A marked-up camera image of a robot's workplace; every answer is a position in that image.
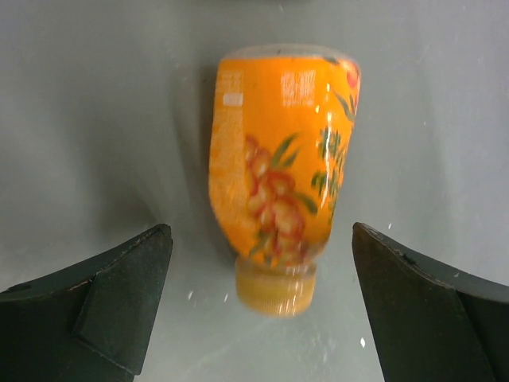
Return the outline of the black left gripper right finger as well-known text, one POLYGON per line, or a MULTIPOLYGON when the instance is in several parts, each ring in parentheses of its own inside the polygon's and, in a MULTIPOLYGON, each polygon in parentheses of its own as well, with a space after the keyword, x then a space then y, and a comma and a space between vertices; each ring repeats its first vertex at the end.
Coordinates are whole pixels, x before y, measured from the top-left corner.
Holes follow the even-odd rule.
POLYGON ((506 381, 508 288, 367 224, 352 253, 386 381, 506 381))

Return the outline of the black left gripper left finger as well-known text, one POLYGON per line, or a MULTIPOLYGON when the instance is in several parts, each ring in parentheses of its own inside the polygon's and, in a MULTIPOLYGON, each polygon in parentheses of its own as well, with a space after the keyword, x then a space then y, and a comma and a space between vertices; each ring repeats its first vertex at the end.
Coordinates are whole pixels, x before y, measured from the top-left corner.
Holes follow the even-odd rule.
POLYGON ((132 381, 142 372, 173 248, 158 224, 1 293, 3 381, 132 381))

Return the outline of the small orange bottle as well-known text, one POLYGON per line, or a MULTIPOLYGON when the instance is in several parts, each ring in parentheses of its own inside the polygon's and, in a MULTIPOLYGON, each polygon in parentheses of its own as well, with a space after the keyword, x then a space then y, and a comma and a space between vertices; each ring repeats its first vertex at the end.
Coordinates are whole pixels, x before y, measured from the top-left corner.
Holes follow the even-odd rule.
POLYGON ((311 304, 356 123, 361 70, 315 45, 238 49, 216 75, 208 195, 252 310, 311 304))

